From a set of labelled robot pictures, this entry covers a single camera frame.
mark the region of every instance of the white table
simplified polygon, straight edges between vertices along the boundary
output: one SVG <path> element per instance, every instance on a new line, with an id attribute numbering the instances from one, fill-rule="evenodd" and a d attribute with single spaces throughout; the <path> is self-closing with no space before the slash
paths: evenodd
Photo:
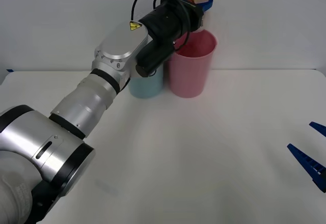
<path id="1" fill-rule="evenodd" d="M 14 72 L 0 110 L 49 115 L 88 72 Z M 326 78 L 314 70 L 212 71 L 203 94 L 123 91 L 86 139 L 97 156 L 41 223 L 325 223 L 326 195 L 286 146 L 326 165 Z"/>

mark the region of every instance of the pink cup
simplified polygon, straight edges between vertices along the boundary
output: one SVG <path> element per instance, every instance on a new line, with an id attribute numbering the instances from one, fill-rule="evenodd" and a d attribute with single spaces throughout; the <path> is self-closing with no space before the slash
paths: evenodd
<path id="1" fill-rule="evenodd" d="M 175 46 L 179 47 L 184 39 L 185 35 L 176 41 Z M 172 55 L 169 60 L 169 81 L 175 95 L 193 98 L 203 92 L 217 45 L 216 37 L 203 30 L 191 33 L 187 44 Z"/>

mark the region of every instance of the white wall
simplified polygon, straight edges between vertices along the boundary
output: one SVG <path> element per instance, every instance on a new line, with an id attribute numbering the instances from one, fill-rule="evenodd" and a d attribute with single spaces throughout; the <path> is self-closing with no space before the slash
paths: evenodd
<path id="1" fill-rule="evenodd" d="M 133 0 L 0 0 L 0 62 L 14 70 L 89 70 L 93 50 Z M 151 10 L 140 0 L 136 13 Z M 326 67 L 326 0 L 214 0 L 214 68 Z"/>

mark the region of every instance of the light blue cup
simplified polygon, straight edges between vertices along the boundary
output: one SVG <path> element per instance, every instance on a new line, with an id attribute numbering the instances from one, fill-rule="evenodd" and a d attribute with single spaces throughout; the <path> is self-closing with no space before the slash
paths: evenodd
<path id="1" fill-rule="evenodd" d="M 131 78 L 128 85 L 130 93 L 136 98 L 151 98 L 158 95 L 164 85 L 163 73 L 163 65 L 161 65 L 150 77 Z"/>

